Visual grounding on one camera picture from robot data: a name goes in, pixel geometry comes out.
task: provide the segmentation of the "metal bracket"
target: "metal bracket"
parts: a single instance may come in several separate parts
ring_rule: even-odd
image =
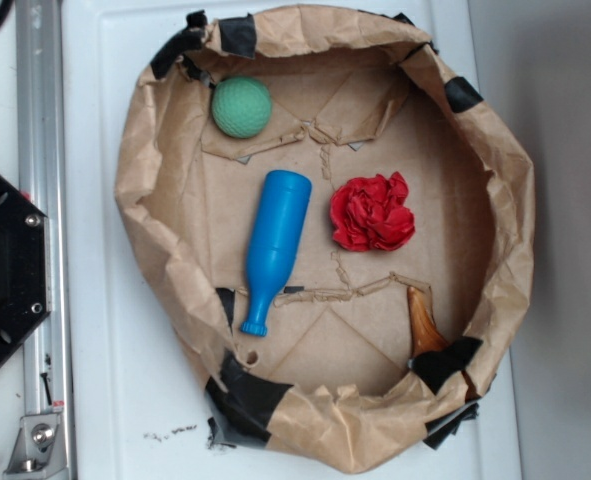
[[[4,480],[54,478],[66,469],[66,448],[58,413],[22,417],[21,427]]]

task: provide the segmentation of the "black plastic part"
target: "black plastic part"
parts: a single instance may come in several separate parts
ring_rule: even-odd
[[[204,11],[191,13],[186,17],[188,26],[176,33],[151,60],[151,69],[157,80],[164,78],[173,63],[184,52],[201,50],[204,26],[206,25]]]
[[[445,415],[442,418],[427,423],[426,430],[428,430],[428,437],[424,439],[424,443],[433,450],[437,450],[449,435],[455,435],[457,433],[463,421],[476,419],[479,415],[478,412],[479,404],[475,402],[464,405],[450,415]]]
[[[214,443],[263,448],[271,438],[266,429],[273,412],[292,385],[269,382],[244,371],[232,354],[222,363],[221,379],[228,392],[212,378],[206,385],[217,429]]]
[[[453,113],[462,113],[484,101],[475,87],[464,77],[455,77],[444,84],[446,99]]]
[[[462,337],[441,352],[425,352],[411,359],[410,368],[437,395],[455,372],[464,370],[482,345],[472,337]]]
[[[219,295],[219,299],[224,307],[224,313],[226,313],[226,320],[228,326],[233,326],[233,315],[235,314],[235,291],[229,290],[228,288],[216,288],[215,291]]]
[[[44,224],[0,177],[0,367],[48,315]]]
[[[252,15],[219,21],[222,50],[232,55],[255,58],[257,32]]]

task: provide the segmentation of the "gray wall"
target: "gray wall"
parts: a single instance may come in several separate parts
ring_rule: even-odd
[[[533,302],[513,344],[526,480],[591,479],[591,0],[469,0],[484,97],[536,165]]]

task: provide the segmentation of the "wooden piece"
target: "wooden piece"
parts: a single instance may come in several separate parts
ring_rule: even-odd
[[[413,358],[424,352],[441,351],[448,341],[440,335],[426,309],[425,295],[415,287],[408,287],[408,308],[411,317]]]

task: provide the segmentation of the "metal rail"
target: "metal rail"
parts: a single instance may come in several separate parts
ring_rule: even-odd
[[[60,0],[18,0],[19,185],[49,218],[46,236],[50,317],[24,344],[27,416],[57,414],[64,467],[75,478],[73,391],[64,218],[64,115]],[[15,475],[9,470],[6,477]]]

